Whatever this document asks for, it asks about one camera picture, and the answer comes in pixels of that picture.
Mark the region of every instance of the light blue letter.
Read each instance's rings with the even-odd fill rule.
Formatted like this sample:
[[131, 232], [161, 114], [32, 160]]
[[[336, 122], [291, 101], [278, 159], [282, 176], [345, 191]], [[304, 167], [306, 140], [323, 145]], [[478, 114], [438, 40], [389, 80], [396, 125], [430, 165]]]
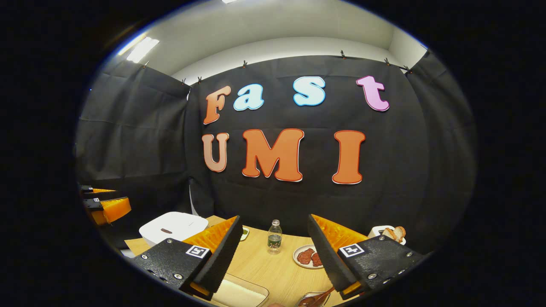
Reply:
[[326, 82], [321, 77], [300, 77], [294, 81], [293, 88], [299, 94], [294, 95], [294, 102], [299, 105], [318, 105], [326, 98], [322, 89]]
[[233, 103], [233, 108], [236, 111], [244, 111], [246, 109], [256, 110], [264, 104], [262, 92], [264, 88], [259, 84], [249, 84], [239, 90], [239, 97]]

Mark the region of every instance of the wooden table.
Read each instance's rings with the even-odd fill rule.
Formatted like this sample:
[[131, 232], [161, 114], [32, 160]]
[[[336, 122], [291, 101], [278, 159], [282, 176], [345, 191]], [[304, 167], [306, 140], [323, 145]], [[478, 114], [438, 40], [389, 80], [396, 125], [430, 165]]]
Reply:
[[[207, 220], [209, 226], [213, 226], [225, 219], [213, 215]], [[311, 238], [284, 234], [281, 252], [271, 255], [267, 252], [268, 232], [252, 227], [247, 228], [250, 230], [248, 237], [239, 242], [227, 273], [269, 290], [269, 296], [262, 306], [279, 303], [286, 307], [293, 307], [307, 292], [324, 292], [332, 288], [324, 268], [306, 269], [297, 265], [292, 258], [297, 248], [313, 244]], [[140, 255], [150, 248], [143, 238], [125, 242], [135, 255]], [[337, 291], [333, 291], [325, 307], [345, 301], [341, 299]], [[224, 307], [218, 302], [210, 303]]]

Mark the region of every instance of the white plate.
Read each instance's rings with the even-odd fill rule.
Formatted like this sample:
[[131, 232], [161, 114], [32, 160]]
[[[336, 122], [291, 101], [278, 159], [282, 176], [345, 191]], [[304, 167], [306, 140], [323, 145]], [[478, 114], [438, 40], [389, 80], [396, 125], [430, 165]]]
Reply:
[[248, 237], [249, 232], [250, 232], [250, 229], [248, 229], [246, 227], [243, 227], [242, 228], [241, 240], [239, 240], [239, 241], [243, 241], [244, 239], [246, 239], [246, 237]]
[[299, 261], [298, 261], [298, 255], [299, 255], [301, 252], [307, 250], [308, 248], [311, 248], [314, 252], [317, 252], [317, 249], [314, 248], [314, 245], [313, 245], [313, 244], [304, 245], [304, 246], [302, 246], [302, 247], [300, 247], [300, 248], [298, 248], [298, 249], [296, 249], [296, 250], [294, 251], [294, 255], [292, 256], [292, 258], [294, 259], [294, 261], [295, 261], [300, 267], [304, 267], [304, 268], [307, 268], [307, 269], [322, 269], [322, 268], [324, 268], [323, 265], [320, 265], [320, 266], [318, 266], [318, 267], [314, 267], [314, 266], [313, 266], [313, 260], [311, 260], [311, 261], [309, 262], [309, 264], [301, 264], [301, 263], [299, 263]]
[[[370, 233], [368, 234], [368, 238], [373, 238], [373, 237], [377, 237], [378, 235], [382, 235], [383, 232], [385, 231], [385, 228], [390, 228], [394, 230], [395, 227], [390, 225], [373, 227], [372, 230], [370, 230]], [[402, 238], [402, 242], [400, 242], [400, 244], [406, 245], [406, 238]]]

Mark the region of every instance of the bread slice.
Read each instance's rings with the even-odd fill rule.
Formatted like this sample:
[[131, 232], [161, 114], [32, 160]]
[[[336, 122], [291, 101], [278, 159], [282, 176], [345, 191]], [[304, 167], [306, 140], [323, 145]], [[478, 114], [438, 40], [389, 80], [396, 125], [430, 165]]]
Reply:
[[402, 226], [394, 228], [394, 233], [398, 238], [398, 243], [402, 243], [402, 238], [406, 236], [406, 230]]
[[395, 240], [395, 241], [398, 241], [397, 237], [396, 237], [396, 233], [390, 229], [390, 228], [385, 228], [385, 230], [383, 231], [383, 235]]

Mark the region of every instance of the white wall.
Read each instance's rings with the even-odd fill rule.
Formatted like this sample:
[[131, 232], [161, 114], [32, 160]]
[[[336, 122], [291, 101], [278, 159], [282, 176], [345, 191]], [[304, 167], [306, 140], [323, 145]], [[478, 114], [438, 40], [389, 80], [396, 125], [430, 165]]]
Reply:
[[186, 78], [186, 84], [194, 84], [199, 76], [205, 79], [226, 70], [241, 67], [243, 60], [253, 64], [292, 56], [341, 56], [341, 50], [348, 57], [369, 58], [382, 62], [388, 58], [390, 63], [399, 66], [403, 63], [388, 50], [351, 40], [327, 37], [286, 37], [262, 40], [221, 51], [185, 67], [172, 77], [178, 80]]
[[426, 52], [426, 49], [421, 45], [422, 43], [411, 35], [395, 27], [389, 52], [400, 62], [397, 64], [398, 66], [406, 65], [412, 68]]

